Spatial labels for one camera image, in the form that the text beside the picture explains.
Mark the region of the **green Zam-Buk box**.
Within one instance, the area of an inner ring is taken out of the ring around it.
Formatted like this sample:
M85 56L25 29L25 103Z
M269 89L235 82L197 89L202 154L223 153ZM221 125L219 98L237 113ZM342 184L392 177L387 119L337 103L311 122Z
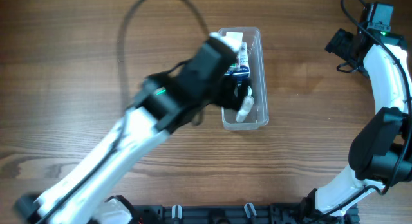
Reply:
M246 82L239 83L236 86L234 94L237 98L243 98L249 96L249 84Z

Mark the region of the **white spray bottle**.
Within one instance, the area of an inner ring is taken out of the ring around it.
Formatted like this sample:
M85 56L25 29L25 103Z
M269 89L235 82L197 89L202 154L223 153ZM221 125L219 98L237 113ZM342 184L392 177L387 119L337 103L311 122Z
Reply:
M239 111L236 113L236 122L243 122L252 110L253 105L254 98L252 96L246 96L243 99L243 103Z

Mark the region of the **white Hansaplast plaster box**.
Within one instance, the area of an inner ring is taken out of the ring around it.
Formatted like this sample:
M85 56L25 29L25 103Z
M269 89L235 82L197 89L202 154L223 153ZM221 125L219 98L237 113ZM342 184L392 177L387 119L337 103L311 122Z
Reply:
M237 56L237 62L229 67L225 75L232 75L233 77L236 77L238 81L250 77L247 43L242 43Z

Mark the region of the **white green medicine box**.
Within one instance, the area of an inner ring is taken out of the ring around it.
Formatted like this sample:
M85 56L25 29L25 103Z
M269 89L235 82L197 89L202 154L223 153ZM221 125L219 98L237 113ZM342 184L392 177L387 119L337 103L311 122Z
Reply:
M240 43L243 42L243 33L242 32L227 32L226 36L230 37L232 39L235 39L235 40L239 41Z

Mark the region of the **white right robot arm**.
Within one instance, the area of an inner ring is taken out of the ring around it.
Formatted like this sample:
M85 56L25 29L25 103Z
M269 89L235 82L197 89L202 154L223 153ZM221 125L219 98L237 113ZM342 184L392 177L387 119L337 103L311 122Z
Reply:
M337 71L360 72L371 81L375 116L351 143L348 165L301 202L300 216L335 221L367 195L384 195L411 181L411 78L404 37L391 32L393 6L363 2L356 33L337 31L325 50L344 60Z

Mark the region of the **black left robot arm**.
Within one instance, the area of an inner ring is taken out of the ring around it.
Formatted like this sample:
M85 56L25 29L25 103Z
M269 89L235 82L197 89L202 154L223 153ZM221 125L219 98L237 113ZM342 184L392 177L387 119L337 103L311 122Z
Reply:
M148 76L108 135L53 187L22 195L14 210L27 223L130 223L131 205L110 197L124 175L209 104L238 110L247 92L228 69L242 49L238 37L211 33L179 74Z

